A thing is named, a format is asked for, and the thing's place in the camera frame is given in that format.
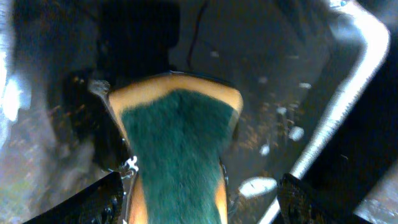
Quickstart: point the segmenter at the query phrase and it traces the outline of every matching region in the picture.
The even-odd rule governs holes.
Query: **debris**
[[[219,58],[220,57],[219,53],[217,51],[215,51],[215,50],[210,52],[210,56],[215,57],[215,58]]]
[[[289,138],[293,141],[298,141],[304,136],[304,129],[294,126],[289,133]]]
[[[286,58],[288,58],[288,59],[293,59],[293,60],[297,60],[297,59],[299,59],[300,57],[299,57],[298,55],[288,55],[288,56],[286,56]]]
[[[278,108],[276,109],[276,112],[278,112],[278,113],[281,114],[281,115],[286,114],[286,111],[287,111],[287,109],[284,108],[284,107],[278,107]]]
[[[293,109],[299,107],[297,104],[294,104],[294,103],[291,103],[289,106],[290,106],[291,108],[293,108]]]
[[[300,88],[304,88],[304,89],[311,89],[311,84],[309,84],[309,83],[300,83],[300,84],[298,84],[298,86],[300,87]]]
[[[138,166],[136,165],[137,163],[137,156],[134,156],[131,160],[131,158],[129,158],[125,163],[124,166],[129,166],[129,170],[134,169],[136,172],[138,172]]]
[[[240,193],[247,199],[264,195],[277,187],[277,181],[270,177],[253,177],[245,180],[239,187]]]
[[[267,77],[260,77],[259,78],[259,83],[261,84],[267,84],[268,82],[268,78]]]
[[[266,155],[268,155],[268,153],[269,153],[269,144],[267,143],[267,144],[265,144],[265,145],[263,145],[263,146],[261,147],[261,149],[260,149],[260,154],[261,154],[262,156],[266,156]]]

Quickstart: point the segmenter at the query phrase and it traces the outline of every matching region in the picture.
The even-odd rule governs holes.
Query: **wire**
[[[195,32],[193,34],[192,43],[191,43],[191,46],[189,48],[189,53],[187,55],[187,65],[188,65],[189,70],[193,70],[192,64],[191,64],[192,53],[193,53],[193,49],[195,48],[195,44],[196,44],[196,42],[198,40],[199,25],[200,25],[201,17],[203,15],[203,13],[205,12],[206,8],[208,7],[208,5],[209,5],[209,0],[207,0],[207,1],[205,1],[203,3],[203,5],[201,6],[201,8],[199,10],[198,16],[197,16],[197,21],[196,21],[196,24],[195,24]]]

